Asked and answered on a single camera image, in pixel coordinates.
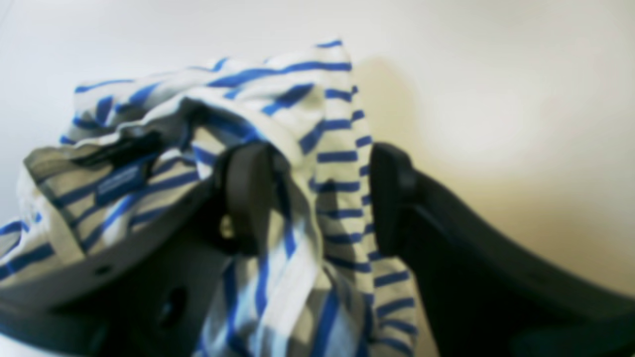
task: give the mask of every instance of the white fabric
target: white fabric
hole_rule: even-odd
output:
[[[261,64],[224,58],[78,87],[64,145],[25,160],[20,219],[0,229],[0,285],[129,238],[213,175],[226,148],[266,140],[290,164],[276,174],[268,249],[238,255],[225,268],[193,355],[412,355],[413,278],[399,259],[377,253],[372,140],[351,67],[333,40]],[[158,153],[145,187],[97,205],[96,189],[113,168],[74,166],[68,157],[117,143],[135,128],[189,128],[192,135]]]

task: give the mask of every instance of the blue label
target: blue label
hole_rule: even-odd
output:
[[[95,191],[95,203],[105,205],[117,198],[142,188],[146,181],[146,164],[151,158],[126,165],[104,177]]]

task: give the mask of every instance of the hole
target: hole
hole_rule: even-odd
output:
[[[112,266],[103,266],[95,269],[95,275],[105,275],[108,274],[112,270]]]
[[[161,328],[174,326],[183,316],[186,302],[187,292],[185,288],[173,289],[159,312],[159,326]]]

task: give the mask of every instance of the blue stripe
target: blue stripe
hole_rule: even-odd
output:
[[[353,163],[357,161],[357,151],[320,152],[318,163]]]
[[[242,91],[242,88],[235,88],[232,90],[228,90],[223,97],[234,100],[236,99],[236,96],[238,95],[238,93],[240,93],[241,91]]]
[[[355,144],[357,145],[357,147],[370,145],[372,143],[373,143],[373,138],[370,135],[368,135],[367,137],[359,138],[355,141]]]
[[[366,224],[364,227],[364,234],[371,234],[375,232],[375,225],[372,223]]]
[[[132,79],[116,79],[113,81],[105,81],[105,82],[101,82],[101,83],[97,83],[97,84],[93,84],[90,86],[79,86],[77,88],[75,88],[75,93],[84,93],[86,91],[101,87],[101,86],[107,86],[108,84],[116,84],[116,83],[132,83],[134,82]]]
[[[377,343],[390,346],[397,351],[405,354],[406,356],[414,356],[414,353],[412,352],[412,349],[410,349],[410,346],[408,346],[404,342],[401,342],[400,340],[392,339],[390,337],[384,337],[383,339],[378,339]]]
[[[258,257],[258,283],[256,284],[256,312],[259,317],[267,307],[267,280],[269,279],[269,256],[266,254]]]
[[[338,266],[338,267],[343,267],[343,268],[350,269],[350,270],[359,271],[361,273],[370,273],[371,272],[370,263],[367,263],[367,262],[364,262],[364,263],[351,262],[349,260],[345,260],[345,259],[341,259],[341,258],[337,258],[337,257],[332,257],[330,255],[325,255],[324,257],[329,262],[331,262],[331,264],[333,264],[334,266]]]
[[[419,330],[417,329],[416,326],[411,325],[409,323],[405,323],[403,321],[399,321],[399,320],[390,320],[390,319],[382,320],[379,323],[379,326],[381,328],[392,327],[392,328],[395,328],[395,329],[397,329],[399,331],[403,331],[405,333],[408,333],[410,335],[418,335],[419,334]]]
[[[130,96],[128,103],[130,103],[130,105],[134,107],[143,108],[145,101],[159,84],[161,84],[161,82],[150,84],[149,86],[145,86],[136,91],[135,94],[132,94],[132,96]]]
[[[353,117],[351,118],[351,121],[355,121],[355,120],[360,120],[362,118],[364,118],[364,111],[354,111],[353,112]]]
[[[335,318],[337,317],[337,311],[339,310],[340,303],[337,299],[335,289],[326,296],[324,307],[322,308],[322,315],[320,316],[319,323],[317,324],[317,330],[315,338],[313,339],[313,350],[311,351],[311,357],[323,357],[326,354],[326,348],[330,345],[329,335],[333,330],[335,324]]]
[[[331,119],[324,121],[324,130],[350,129],[351,121],[348,119]]]
[[[162,173],[165,173],[167,171],[170,171],[175,164],[185,161],[183,158],[173,158],[170,159],[166,162],[164,162],[161,166],[157,167],[155,171],[152,172],[153,176],[158,176]],[[77,201],[79,201],[80,199],[85,198],[86,196],[88,196],[89,194],[93,193],[93,191],[97,188],[97,185],[100,183],[99,180],[97,180],[96,182],[92,183],[92,184],[88,184],[84,187],[80,187],[76,190],[73,190],[71,192],[68,192],[67,194],[64,194],[63,196],[60,196],[59,198],[57,198],[56,200],[53,201],[53,204],[58,207],[64,207],[67,205],[71,205]],[[80,224],[84,219],[88,218],[90,215],[92,215],[93,213],[99,211],[102,207],[94,205],[91,208],[87,209],[86,211],[84,211],[84,213],[82,213],[78,218],[76,218],[75,220],[70,222],[70,227],[71,228],[75,228],[77,227],[78,224]]]
[[[391,314],[397,310],[404,309],[406,307],[415,307],[415,299],[406,297],[403,299],[388,302],[387,304],[377,307],[377,316],[382,318],[388,314]]]
[[[24,222],[21,220],[14,220],[13,222],[0,227],[0,235],[16,233],[22,231],[22,225]]]
[[[300,139],[300,148],[302,148],[302,154],[308,154],[318,144],[319,139],[322,138],[324,133],[324,121],[320,121],[315,128],[306,133],[304,137]]]
[[[133,106],[129,103],[115,103],[115,113],[122,114],[123,112],[132,109]]]
[[[273,76],[276,74],[280,73],[275,69],[248,69],[246,71],[231,76],[218,78],[213,82],[208,83],[207,86],[216,88],[234,88],[241,86],[249,81],[254,81],[256,79]]]
[[[324,239],[326,239],[329,243],[334,244],[353,244],[361,242],[363,235],[361,233],[351,233],[351,234],[337,234],[337,235],[328,235],[325,234]]]
[[[333,211],[317,211],[318,215],[325,215],[331,219],[346,219],[364,217],[364,211],[356,208]]]
[[[218,114],[212,114],[209,117],[208,122],[210,125],[214,126],[215,128],[226,131],[227,133],[230,133],[231,135],[235,137],[239,137],[243,140],[247,140],[248,138],[255,136],[254,127],[248,126],[248,125],[242,125],[240,123],[235,122],[234,120],[225,118]]]
[[[344,90],[327,89],[324,91],[326,99],[342,99],[348,103],[352,100],[352,95]]]
[[[360,188],[360,183],[353,182],[335,182],[332,180],[326,181],[324,183],[317,183],[315,179],[312,178],[309,182],[309,187],[314,192],[318,193],[326,193],[326,192],[357,192]]]
[[[221,58],[220,61],[216,62],[216,64],[214,65],[214,68],[211,69],[212,72],[218,72],[223,68],[223,64],[225,64],[225,62],[227,62],[229,58],[225,57],[225,58]]]
[[[53,254],[53,248],[49,243],[46,243],[28,253],[19,255],[11,259],[5,265],[0,266],[0,280],[21,271],[30,264],[42,261]]]
[[[102,127],[94,121],[85,121],[77,117],[73,118],[73,125],[84,130],[94,130]]]
[[[370,199],[371,199],[371,198],[370,198],[370,195],[369,195],[369,194],[367,194],[367,195],[365,195],[365,196],[362,196],[362,198],[361,198],[361,204],[362,204],[363,206],[368,206],[368,205],[370,205],[370,203],[371,203]]]
[[[163,212],[165,212],[168,207],[159,207],[154,210],[149,210],[148,212],[143,212],[134,216],[130,223],[128,224],[130,227],[136,226],[137,224],[148,223],[151,220],[154,220],[158,216],[160,216]]]
[[[205,343],[203,341],[203,336],[199,337],[198,343],[196,344],[196,349],[201,352],[203,357],[210,357],[210,354],[207,353],[207,348],[205,348]]]
[[[267,76],[275,76],[279,74],[287,74],[300,71],[350,71],[352,66],[350,63],[324,63],[324,62],[304,62],[290,65],[284,69],[257,68],[248,69],[243,72],[216,79],[207,85],[210,87],[238,87],[249,81],[260,79]]]
[[[368,357],[368,340],[373,332],[373,311],[368,304],[364,304],[364,324],[358,342],[355,357]]]
[[[108,113],[112,108],[112,96],[101,98],[97,102],[97,110],[95,111],[95,121],[100,125],[105,125],[108,119]]]
[[[361,177],[368,176],[369,173],[370,173],[370,166],[366,165],[359,168],[359,176]]]
[[[364,301],[369,305],[372,306],[375,303],[375,294],[372,293],[361,293],[362,298],[364,298]]]
[[[293,86],[285,94],[276,98],[273,103],[262,109],[266,115],[274,115],[278,110],[293,107],[301,101],[313,89],[313,83],[298,84]]]
[[[316,47],[331,48],[331,47],[337,47],[337,46],[341,46],[341,45],[342,45],[342,42],[337,39],[337,40],[332,41],[332,42],[317,44]]]
[[[71,140],[69,138],[66,137],[66,135],[62,135],[60,137],[60,144],[64,144],[64,145],[75,145],[77,142],[74,140]]]
[[[289,67],[283,69],[282,72],[285,74],[291,73],[291,72],[313,71],[313,70],[350,72],[351,69],[352,69],[352,66],[349,62],[339,62],[339,63],[304,62],[304,63],[290,65]]]
[[[97,185],[99,184],[99,180],[92,184],[88,184],[84,187],[80,187],[78,189],[74,189],[73,191],[68,192],[67,194],[63,194],[60,197],[53,200],[53,205],[57,208],[62,208],[64,206],[71,205],[80,199],[88,196],[93,193],[95,189],[97,189]]]
[[[223,272],[223,290],[227,306],[227,335],[225,341],[240,356],[250,356],[243,339],[236,333],[236,315],[238,314],[236,263],[232,262]]]
[[[167,180],[157,182],[153,185],[147,186],[145,189],[134,192],[128,196],[126,196],[119,206],[104,220],[102,224],[97,226],[89,235],[81,242],[81,246],[85,252],[89,251],[90,248],[97,243],[102,234],[110,227],[117,219],[119,219],[122,215],[124,215],[134,204],[139,202],[143,197],[148,196],[149,194],[167,190],[174,189],[176,187],[180,187],[186,184],[190,184],[198,180],[197,172],[189,172],[183,175],[175,176],[168,178]],[[93,206],[88,211],[97,211],[99,210],[99,206]],[[75,220],[71,223],[71,226],[76,226],[79,223],[79,219]]]
[[[386,286],[400,281],[406,281],[410,279],[408,271],[400,271],[398,273],[386,274],[375,278],[375,288]]]
[[[376,260],[380,260],[381,258],[383,258],[383,256],[381,255],[381,253],[379,253],[376,250],[374,252],[370,252],[368,254],[368,260],[370,260],[371,262],[374,262]]]
[[[295,252],[296,244],[295,237],[293,236],[293,217],[291,217],[291,201],[289,199],[289,193],[286,190],[286,185],[284,184],[284,177],[282,173],[276,174],[276,191],[278,195],[278,200],[280,202],[280,211],[282,213],[282,217],[284,218],[283,222],[283,231],[284,231],[284,249],[286,251],[286,256],[290,257],[293,252]]]
[[[170,171],[177,163],[183,161],[182,158],[173,158],[173,159],[169,159],[167,161],[165,161],[163,164],[161,164],[160,166],[158,166],[153,172],[152,175],[153,176],[158,176],[162,173],[168,172]],[[100,183],[99,180],[97,180],[96,182],[93,182],[91,184],[88,184],[86,186],[74,189],[73,191],[70,191],[60,197],[58,197],[57,199],[53,200],[53,205],[55,205],[55,207],[57,208],[62,208],[68,205],[71,205],[77,201],[79,201],[80,199],[85,198],[86,196],[90,195],[91,193],[93,193],[96,189],[97,189],[97,185]]]
[[[308,154],[315,148],[318,144],[319,140],[322,138],[324,131],[326,130],[340,130],[340,129],[350,129],[351,121],[348,119],[333,119],[333,120],[322,120],[320,121],[315,128],[313,128],[310,132],[306,133],[304,137],[300,139],[300,147],[302,148],[303,154]]]
[[[196,158],[196,161],[200,163],[204,163],[209,166],[214,166],[214,164],[216,163],[216,160],[218,159],[218,156],[216,154],[213,154],[207,150],[201,149],[198,146],[192,145],[192,148],[194,150],[194,157]]]

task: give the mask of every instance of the crumpled fabric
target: crumpled fabric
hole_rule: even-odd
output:
[[[75,108],[61,146],[33,151],[21,167],[20,217],[0,229],[0,286],[133,239],[213,175],[223,151],[267,141],[290,166],[276,174],[268,249],[225,267],[193,356],[413,354],[414,279],[377,252],[372,138],[341,40],[260,63],[222,58],[83,83]],[[104,192],[122,189],[138,163],[70,160],[149,129],[172,145],[154,153],[145,184],[123,195]]]

